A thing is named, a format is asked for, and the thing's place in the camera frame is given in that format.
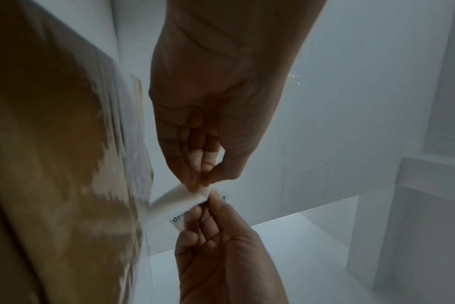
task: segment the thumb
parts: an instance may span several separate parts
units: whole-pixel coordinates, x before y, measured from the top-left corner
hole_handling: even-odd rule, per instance
[[[234,208],[223,201],[216,190],[212,190],[207,200],[209,212],[221,231],[229,238],[249,237],[255,235],[254,230],[246,223]]]
[[[203,186],[207,187],[223,180],[232,180],[240,177],[248,162],[249,155],[237,156],[226,151],[222,162],[214,166],[203,179]]]

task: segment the human hand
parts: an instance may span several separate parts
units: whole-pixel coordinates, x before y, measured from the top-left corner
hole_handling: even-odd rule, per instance
[[[175,247],[181,304],[287,304],[257,233],[214,190],[184,218]]]
[[[191,192],[240,176],[324,2],[168,0],[149,96],[167,165]]]

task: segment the plastic-wrapped package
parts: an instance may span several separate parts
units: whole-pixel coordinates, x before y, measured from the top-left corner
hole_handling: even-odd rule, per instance
[[[10,283],[40,285],[19,302],[132,301],[153,180],[141,92],[37,6],[0,1],[0,217],[29,270]]]

